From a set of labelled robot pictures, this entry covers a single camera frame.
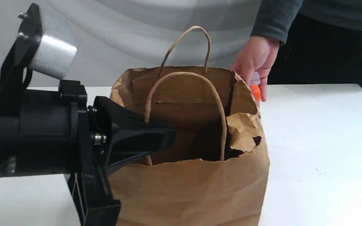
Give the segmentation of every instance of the paper bag handle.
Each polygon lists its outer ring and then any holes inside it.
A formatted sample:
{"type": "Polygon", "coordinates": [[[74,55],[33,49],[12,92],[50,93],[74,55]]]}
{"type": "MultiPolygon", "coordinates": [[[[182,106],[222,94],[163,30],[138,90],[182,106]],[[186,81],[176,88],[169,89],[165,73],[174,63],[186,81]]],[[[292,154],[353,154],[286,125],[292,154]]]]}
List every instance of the paper bag handle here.
{"type": "MultiPolygon", "coordinates": [[[[207,83],[207,85],[210,86],[211,92],[213,93],[215,99],[216,99],[216,103],[217,103],[217,107],[219,109],[220,112],[220,117],[222,119],[222,126],[223,126],[223,130],[222,130],[222,140],[221,140],[221,154],[220,154],[220,160],[224,161],[224,149],[226,147],[226,137],[227,137],[227,123],[226,123],[226,114],[224,113],[224,108],[223,108],[223,104],[222,101],[220,100],[220,96],[216,91],[216,88],[214,87],[214,85],[204,76],[201,76],[200,74],[197,73],[192,73],[192,72],[174,72],[174,73],[169,73],[167,75],[165,75],[164,77],[160,78],[155,85],[152,87],[151,91],[149,92],[149,96],[146,102],[146,107],[145,107],[145,123],[149,122],[149,118],[151,116],[151,107],[152,107],[152,97],[153,94],[155,93],[156,89],[160,86],[160,84],[162,84],[165,80],[168,80],[172,77],[175,76],[194,76],[196,78],[199,78],[201,80],[203,80],[205,83],[207,83]]],[[[147,156],[147,161],[149,166],[153,165],[152,159],[150,156],[147,156]]]]}
{"type": "Polygon", "coordinates": [[[188,30],[184,31],[184,33],[182,33],[182,35],[177,39],[177,41],[175,41],[175,43],[170,47],[170,49],[167,51],[163,62],[161,63],[161,67],[160,67],[160,72],[159,72],[159,76],[162,77],[162,72],[164,69],[164,64],[167,61],[168,56],[170,55],[171,51],[175,48],[175,46],[182,40],[182,38],[188,34],[189,32],[191,32],[192,30],[196,30],[196,29],[200,29],[206,36],[207,39],[207,53],[206,53],[206,59],[205,59],[205,66],[204,66],[204,74],[206,74],[207,71],[207,61],[209,60],[209,55],[210,55],[210,50],[211,50],[211,41],[210,41],[210,37],[209,34],[207,34],[207,31],[203,28],[203,27],[199,27],[199,26],[192,26],[190,27],[188,30]]]}

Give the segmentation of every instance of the person's hand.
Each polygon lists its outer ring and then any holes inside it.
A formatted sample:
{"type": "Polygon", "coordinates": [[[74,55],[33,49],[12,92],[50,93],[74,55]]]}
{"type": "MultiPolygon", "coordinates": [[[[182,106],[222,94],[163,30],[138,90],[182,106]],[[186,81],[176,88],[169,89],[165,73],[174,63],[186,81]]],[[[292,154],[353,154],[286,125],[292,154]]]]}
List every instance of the person's hand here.
{"type": "Polygon", "coordinates": [[[279,41],[271,38],[252,36],[234,60],[232,69],[249,85],[257,71],[261,77],[259,85],[261,100],[266,101],[267,76],[276,60],[279,41]]]}

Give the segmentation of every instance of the black pants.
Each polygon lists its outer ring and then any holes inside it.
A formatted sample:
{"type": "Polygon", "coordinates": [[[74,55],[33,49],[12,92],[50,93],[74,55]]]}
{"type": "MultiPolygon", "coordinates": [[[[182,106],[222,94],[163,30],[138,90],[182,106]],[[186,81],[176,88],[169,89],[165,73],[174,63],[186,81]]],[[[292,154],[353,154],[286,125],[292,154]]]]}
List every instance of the black pants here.
{"type": "Polygon", "coordinates": [[[298,14],[280,46],[269,84],[357,83],[362,87],[362,31],[298,14]]]}

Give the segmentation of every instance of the gray sweater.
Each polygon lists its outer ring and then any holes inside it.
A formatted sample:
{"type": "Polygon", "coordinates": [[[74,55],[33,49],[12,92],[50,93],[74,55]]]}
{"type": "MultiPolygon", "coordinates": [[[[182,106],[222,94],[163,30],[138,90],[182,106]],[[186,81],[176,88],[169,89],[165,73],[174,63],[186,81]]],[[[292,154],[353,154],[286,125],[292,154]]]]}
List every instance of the gray sweater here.
{"type": "Polygon", "coordinates": [[[362,30],[362,0],[262,0],[251,35],[286,43],[298,12],[331,25],[362,30]]]}

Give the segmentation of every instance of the orange object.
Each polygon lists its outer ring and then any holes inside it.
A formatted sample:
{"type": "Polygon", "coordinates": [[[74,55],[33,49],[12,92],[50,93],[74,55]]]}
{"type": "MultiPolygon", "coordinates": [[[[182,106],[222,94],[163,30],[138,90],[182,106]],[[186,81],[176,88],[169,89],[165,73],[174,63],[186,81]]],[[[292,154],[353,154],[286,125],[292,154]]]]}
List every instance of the orange object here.
{"type": "Polygon", "coordinates": [[[261,91],[259,89],[259,86],[258,85],[251,86],[251,92],[254,95],[255,100],[256,100],[256,102],[257,102],[257,104],[259,106],[260,101],[261,101],[261,91]]]}

